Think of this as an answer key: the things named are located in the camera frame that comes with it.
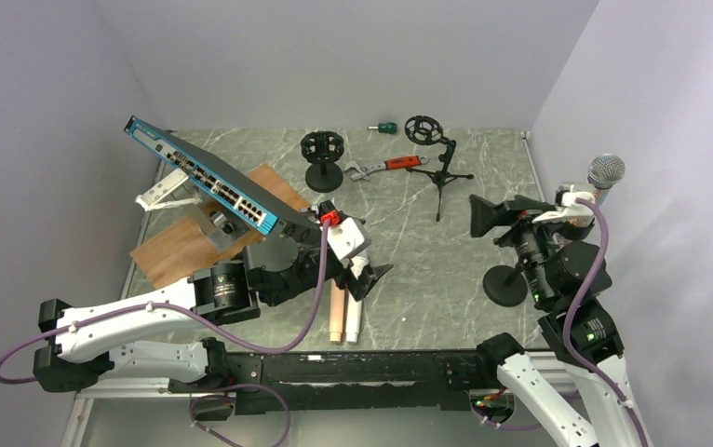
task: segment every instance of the microphone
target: microphone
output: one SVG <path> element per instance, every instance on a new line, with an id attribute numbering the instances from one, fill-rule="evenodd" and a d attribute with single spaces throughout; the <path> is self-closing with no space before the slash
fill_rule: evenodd
<path id="1" fill-rule="evenodd" d="M 612 186 L 623 180 L 626 175 L 626 163 L 622 158 L 614 154 L 603 154 L 596 156 L 589 164 L 586 180 L 593 186 L 592 195 L 595 197 L 595 204 L 600 206 Z M 574 217 L 570 223 L 576 226 L 586 227 L 592 223 L 592 216 Z"/>

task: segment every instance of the gray marble surface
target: gray marble surface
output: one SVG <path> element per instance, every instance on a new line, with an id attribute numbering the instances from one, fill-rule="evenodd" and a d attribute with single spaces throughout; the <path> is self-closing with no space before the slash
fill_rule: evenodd
<path id="1" fill-rule="evenodd" d="M 336 191 L 323 195 L 304 182 L 309 166 L 299 141 L 312 129 L 203 129 L 177 135 L 200 146 L 244 172 L 267 163 L 310 203 L 330 198 L 348 214 L 367 219 L 372 237 L 368 249 L 373 264 L 395 265 L 365 299 L 362 333 L 356 345 L 329 341 L 329 283 L 315 324 L 295 350 L 341 349 L 447 349 L 473 348 L 501 332 L 513 334 L 526 347 L 545 347 L 537 328 L 541 315 L 531 304 L 504 308 L 485 296 L 481 281 L 497 264 L 513 264 L 511 249 L 498 249 L 491 240 L 500 229 L 483 238 L 469 236 L 468 196 L 477 194 L 501 201 L 515 194 L 539 197 L 537 185 L 517 130 L 449 129 L 458 142 L 452 173 L 474 173 L 474 180 L 456 180 L 444 189 L 441 222 L 435 222 L 437 190 L 423 174 L 405 170 L 378 172 L 370 181 L 353 182 L 347 176 Z M 415 154 L 430 159 L 426 169 L 439 169 L 443 145 L 417 146 L 402 133 L 380 134 L 366 129 L 335 129 L 345 140 L 343 167 L 354 159 L 362 163 Z M 182 216 L 181 210 L 152 212 L 146 238 Z M 128 296 L 153 287 L 136 270 Z M 293 339 L 309 316 L 313 292 L 278 307 L 262 308 L 262 316 L 229 325 L 229 332 L 253 343 L 281 346 Z M 209 336 L 207 330 L 176 331 L 156 341 L 190 343 Z M 234 351 L 242 348 L 230 345 Z"/>

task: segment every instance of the white wall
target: white wall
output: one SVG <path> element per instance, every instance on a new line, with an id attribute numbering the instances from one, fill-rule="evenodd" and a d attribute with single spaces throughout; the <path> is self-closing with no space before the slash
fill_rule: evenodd
<path id="1" fill-rule="evenodd" d="M 0 1 L 0 355 L 46 299 L 117 299 L 157 165 L 122 131 L 132 114 L 155 117 L 91 3 Z M 30 375 L 33 350 L 6 373 Z M 58 445 L 71 404 L 0 385 L 0 446 Z"/>
<path id="2" fill-rule="evenodd" d="M 596 3 L 97 0 L 175 129 L 529 129 Z"/>
<path id="3" fill-rule="evenodd" d="M 532 129 L 546 192 L 600 153 L 626 342 L 658 446 L 713 445 L 713 0 L 601 0 Z"/>

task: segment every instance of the white tube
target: white tube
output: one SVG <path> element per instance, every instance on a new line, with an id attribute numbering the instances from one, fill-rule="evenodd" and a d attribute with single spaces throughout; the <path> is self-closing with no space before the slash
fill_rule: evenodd
<path id="1" fill-rule="evenodd" d="M 362 274 L 362 269 L 368 264 L 368 252 L 362 251 L 357 256 L 351 258 L 354 265 L 351 271 L 355 277 Z M 358 302 L 348 293 L 348 306 L 345 314 L 345 341 L 346 343 L 356 343 L 359 340 L 359 326 L 362 323 L 362 302 Z"/>

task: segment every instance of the adjustable wrench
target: adjustable wrench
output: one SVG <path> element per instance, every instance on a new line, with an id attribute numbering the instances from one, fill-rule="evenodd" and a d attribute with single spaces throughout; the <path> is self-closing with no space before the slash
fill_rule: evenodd
<path id="1" fill-rule="evenodd" d="M 351 174 L 351 180 L 370 180 L 370 175 L 379 170 L 413 168 L 415 166 L 424 165 L 427 162 L 427 156 L 399 156 L 398 158 L 392 158 L 376 165 L 363 165 L 356 161 L 349 161 L 345 164 L 344 170 L 348 171 L 353 169 L 356 171 Z"/>

